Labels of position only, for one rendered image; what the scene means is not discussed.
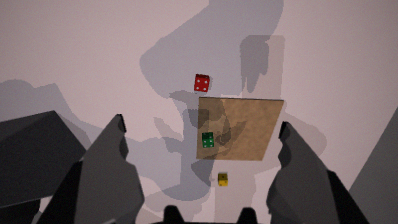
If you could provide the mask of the green die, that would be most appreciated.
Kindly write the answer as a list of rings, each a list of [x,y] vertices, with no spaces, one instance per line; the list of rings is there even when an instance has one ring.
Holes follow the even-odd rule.
[[[203,148],[214,147],[213,132],[202,133]]]

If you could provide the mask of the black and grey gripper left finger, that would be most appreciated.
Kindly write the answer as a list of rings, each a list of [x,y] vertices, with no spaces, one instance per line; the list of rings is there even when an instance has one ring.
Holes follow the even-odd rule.
[[[121,130],[121,131],[120,131]],[[36,224],[136,224],[145,197],[116,114],[61,182]]]

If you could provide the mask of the dark red die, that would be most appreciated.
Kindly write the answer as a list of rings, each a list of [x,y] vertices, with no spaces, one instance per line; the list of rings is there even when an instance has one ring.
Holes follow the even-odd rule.
[[[195,91],[208,92],[210,78],[208,75],[196,74]]]

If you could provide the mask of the tan mat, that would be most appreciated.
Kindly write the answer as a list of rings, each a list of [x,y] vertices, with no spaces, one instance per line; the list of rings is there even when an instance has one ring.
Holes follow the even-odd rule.
[[[196,159],[262,161],[284,100],[199,97]],[[203,148],[202,133],[214,147]]]

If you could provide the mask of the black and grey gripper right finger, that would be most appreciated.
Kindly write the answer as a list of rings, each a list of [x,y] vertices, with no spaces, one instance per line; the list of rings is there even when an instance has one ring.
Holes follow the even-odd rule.
[[[270,224],[370,224],[337,174],[288,121],[279,139],[281,169],[266,199]]]

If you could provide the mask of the yellow die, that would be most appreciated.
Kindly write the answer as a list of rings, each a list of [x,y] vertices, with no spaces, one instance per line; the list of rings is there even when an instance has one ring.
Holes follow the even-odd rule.
[[[228,178],[226,173],[218,173],[218,185],[219,186],[228,185]]]

